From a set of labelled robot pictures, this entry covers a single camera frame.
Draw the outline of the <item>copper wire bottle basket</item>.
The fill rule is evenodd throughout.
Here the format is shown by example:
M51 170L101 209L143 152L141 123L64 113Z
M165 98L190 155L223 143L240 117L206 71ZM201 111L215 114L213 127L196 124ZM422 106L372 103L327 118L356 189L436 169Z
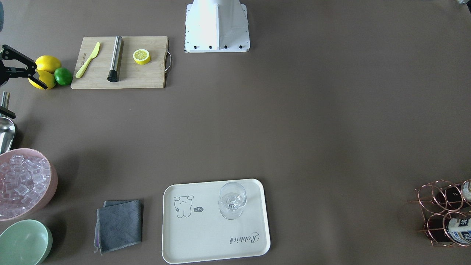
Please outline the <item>copper wire bottle basket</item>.
M418 232L420 234L423 234L424 236L425 236L424 230L423 230L424 222L431 218L439 218L439 219L470 218L471 202L470 202L470 207L467 207L461 210L446 210L432 203L433 196L438 191L438 185L435 182L436 181L426 183L420 186L419 188L416 188L414 191L415 198L408 201L408 203L410 204L416 204L419 206L419 209L422 214L423 222ZM444 245L442 243L436 243L431 240L429 241L430 241L430 244L434 247L444 247L444 248L469 248L470 247L470 245L458 245L458 244Z

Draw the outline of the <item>steel ice scoop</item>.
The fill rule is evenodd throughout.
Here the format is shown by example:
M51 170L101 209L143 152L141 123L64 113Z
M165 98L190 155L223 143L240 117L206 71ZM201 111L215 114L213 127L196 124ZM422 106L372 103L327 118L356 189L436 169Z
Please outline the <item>steel ice scoop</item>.
M1 106L8 109L10 93L2 92ZM0 118L0 154L9 152L16 135L16 124L4 115Z

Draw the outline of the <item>green lime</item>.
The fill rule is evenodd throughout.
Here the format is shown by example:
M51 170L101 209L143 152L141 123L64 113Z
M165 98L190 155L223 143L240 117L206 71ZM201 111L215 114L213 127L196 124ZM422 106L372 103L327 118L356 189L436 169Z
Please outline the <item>green lime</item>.
M69 86L73 80L73 74L64 67L59 67L54 71L54 79L61 86Z

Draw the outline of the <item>yellow plastic knife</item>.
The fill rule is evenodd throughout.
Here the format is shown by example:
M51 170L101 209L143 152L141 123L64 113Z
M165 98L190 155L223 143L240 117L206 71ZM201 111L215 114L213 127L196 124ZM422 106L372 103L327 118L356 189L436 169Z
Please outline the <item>yellow plastic knife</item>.
M94 46L93 51L89 55L89 57L86 59L84 64L80 67L80 69L75 74L76 78L81 78L84 75L84 73L86 72L87 68L89 67L89 64L91 63L91 61L98 56L99 51L100 51L100 42L97 42Z

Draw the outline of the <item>pink bowl with ice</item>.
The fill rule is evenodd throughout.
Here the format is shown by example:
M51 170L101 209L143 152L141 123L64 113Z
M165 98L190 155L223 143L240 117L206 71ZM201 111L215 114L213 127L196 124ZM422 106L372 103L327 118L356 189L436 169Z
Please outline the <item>pink bowl with ice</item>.
M34 149L1 154L1 221L25 218L49 203L57 190L57 171Z

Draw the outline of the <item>steel muddler black tip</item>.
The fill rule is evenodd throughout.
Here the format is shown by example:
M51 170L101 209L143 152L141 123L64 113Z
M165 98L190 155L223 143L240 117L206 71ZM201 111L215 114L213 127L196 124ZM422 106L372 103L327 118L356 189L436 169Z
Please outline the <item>steel muddler black tip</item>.
M123 38L121 36L116 36L113 52L111 54L111 64L108 71L108 82L118 82L119 81L119 62L121 57L121 48L122 48Z

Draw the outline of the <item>half lemon slice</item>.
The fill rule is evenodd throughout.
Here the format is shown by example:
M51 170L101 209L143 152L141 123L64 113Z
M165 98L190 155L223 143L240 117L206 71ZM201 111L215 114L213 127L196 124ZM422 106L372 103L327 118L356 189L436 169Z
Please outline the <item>half lemon slice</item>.
M146 65L151 60L150 52L146 49L135 50L132 57L138 65Z

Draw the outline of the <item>wooden cutting board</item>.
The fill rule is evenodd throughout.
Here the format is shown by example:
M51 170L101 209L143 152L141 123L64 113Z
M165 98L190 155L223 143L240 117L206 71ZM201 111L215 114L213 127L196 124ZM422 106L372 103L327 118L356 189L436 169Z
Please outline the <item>wooden cutting board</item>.
M73 77L72 89L145 89L164 88L166 72L171 65L167 62L169 38L167 36L123 36L118 57L118 82L107 80L111 69L116 37L96 36L82 39L74 73L89 58L96 43L99 53L92 59L81 78ZM137 64L132 55L135 50L145 49L150 53L150 62Z

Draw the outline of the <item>small mint green bowl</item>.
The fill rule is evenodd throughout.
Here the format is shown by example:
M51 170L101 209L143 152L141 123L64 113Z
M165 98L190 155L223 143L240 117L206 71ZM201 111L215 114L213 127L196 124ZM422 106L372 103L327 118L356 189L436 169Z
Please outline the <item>small mint green bowl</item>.
M10 225L0 237L1 265L40 265L52 248L52 232L28 219Z

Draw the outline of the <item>grey folded cloth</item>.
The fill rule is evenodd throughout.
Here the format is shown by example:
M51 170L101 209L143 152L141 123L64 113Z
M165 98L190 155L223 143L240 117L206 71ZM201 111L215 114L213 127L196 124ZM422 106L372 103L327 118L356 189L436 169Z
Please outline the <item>grey folded cloth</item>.
M101 255L142 242L143 206L136 200L106 200L96 210L94 247Z

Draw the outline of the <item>cream serving tray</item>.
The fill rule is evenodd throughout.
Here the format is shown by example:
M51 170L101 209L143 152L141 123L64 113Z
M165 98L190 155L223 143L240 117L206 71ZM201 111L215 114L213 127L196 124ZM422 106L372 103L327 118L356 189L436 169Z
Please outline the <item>cream serving tray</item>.
M226 181L182 183L163 195L163 259L183 264L266 254L271 247L264 187L257 179L237 180L246 204L235 220L223 217L218 201Z

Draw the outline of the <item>clear wine glass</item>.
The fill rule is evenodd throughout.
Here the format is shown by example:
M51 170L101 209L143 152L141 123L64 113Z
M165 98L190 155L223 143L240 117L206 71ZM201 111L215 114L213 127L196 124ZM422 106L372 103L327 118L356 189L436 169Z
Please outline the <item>clear wine glass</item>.
M231 181L222 186L219 190L219 211L227 220L239 218L246 206L247 194L241 183Z

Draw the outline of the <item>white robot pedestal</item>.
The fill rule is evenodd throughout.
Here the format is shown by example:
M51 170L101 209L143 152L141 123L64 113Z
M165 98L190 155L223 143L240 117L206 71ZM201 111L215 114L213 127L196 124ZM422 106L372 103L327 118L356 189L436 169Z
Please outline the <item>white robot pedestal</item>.
M250 48L247 7L239 0L194 0L186 6L185 52L240 53Z

